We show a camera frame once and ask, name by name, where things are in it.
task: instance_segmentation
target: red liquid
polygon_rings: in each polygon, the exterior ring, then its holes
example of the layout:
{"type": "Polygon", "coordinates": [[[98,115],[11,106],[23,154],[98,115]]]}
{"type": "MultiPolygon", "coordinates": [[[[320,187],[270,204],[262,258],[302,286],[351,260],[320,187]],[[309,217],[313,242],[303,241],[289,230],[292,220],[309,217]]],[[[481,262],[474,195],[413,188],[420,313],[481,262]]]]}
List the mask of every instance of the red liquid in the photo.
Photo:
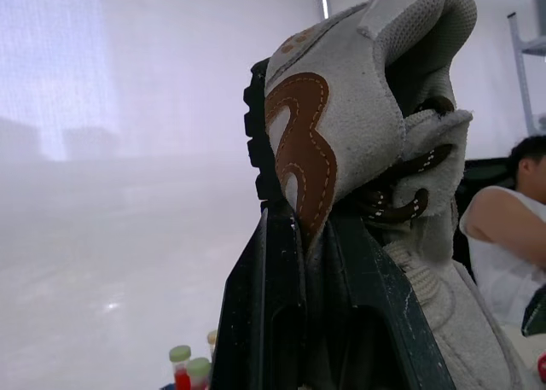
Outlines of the red liquid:
{"type": "Polygon", "coordinates": [[[186,373],[186,369],[177,370],[174,374],[174,388],[176,390],[191,390],[191,384],[189,383],[189,376],[186,373]]]}

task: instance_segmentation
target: black plastic object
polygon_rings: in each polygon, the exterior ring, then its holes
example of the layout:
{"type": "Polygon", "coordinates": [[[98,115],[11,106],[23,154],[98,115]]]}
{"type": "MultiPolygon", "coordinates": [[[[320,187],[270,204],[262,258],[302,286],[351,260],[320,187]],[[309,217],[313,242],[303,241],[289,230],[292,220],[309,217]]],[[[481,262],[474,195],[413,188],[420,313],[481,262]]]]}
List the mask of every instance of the black plastic object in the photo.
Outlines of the black plastic object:
{"type": "Polygon", "coordinates": [[[532,296],[523,317],[521,333],[525,337],[546,334],[546,285],[532,296]]]}
{"type": "Polygon", "coordinates": [[[211,390],[298,387],[305,331],[299,246],[290,207],[265,209],[225,285],[211,390]]]}
{"type": "MultiPolygon", "coordinates": [[[[455,389],[413,290],[355,214],[327,223],[322,279],[332,381],[339,389],[455,389]]],[[[307,323],[304,259],[286,203],[267,207],[224,292],[212,390],[296,390],[307,323]]]]}
{"type": "Polygon", "coordinates": [[[410,282],[362,219],[334,210],[324,241],[325,319],[335,385],[455,389],[410,282]]]}

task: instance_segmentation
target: person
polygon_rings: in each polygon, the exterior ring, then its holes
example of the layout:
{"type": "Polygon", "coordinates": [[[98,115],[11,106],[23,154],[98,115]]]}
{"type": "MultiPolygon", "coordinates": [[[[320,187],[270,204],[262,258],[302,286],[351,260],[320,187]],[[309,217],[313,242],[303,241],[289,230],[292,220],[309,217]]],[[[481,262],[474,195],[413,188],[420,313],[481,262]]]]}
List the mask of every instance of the person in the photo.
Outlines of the person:
{"type": "Polygon", "coordinates": [[[514,147],[507,168],[514,189],[482,189],[459,226],[486,305],[531,368],[546,351],[546,335],[521,334],[526,308],[546,286],[546,136],[514,147]]]}

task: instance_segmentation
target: black rubber sole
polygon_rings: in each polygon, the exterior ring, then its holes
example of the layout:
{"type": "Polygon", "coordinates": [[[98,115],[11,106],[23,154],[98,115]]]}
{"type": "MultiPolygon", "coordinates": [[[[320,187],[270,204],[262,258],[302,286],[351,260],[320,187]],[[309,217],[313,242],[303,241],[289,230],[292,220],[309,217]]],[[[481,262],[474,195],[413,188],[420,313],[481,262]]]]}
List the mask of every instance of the black rubber sole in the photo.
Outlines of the black rubber sole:
{"type": "Polygon", "coordinates": [[[265,132],[265,73],[269,61],[265,59],[253,66],[253,76],[243,96],[249,107],[245,114],[245,132],[251,138],[248,155],[250,164],[259,169],[256,191],[262,201],[262,209],[284,198],[275,172],[275,156],[265,132]]]}

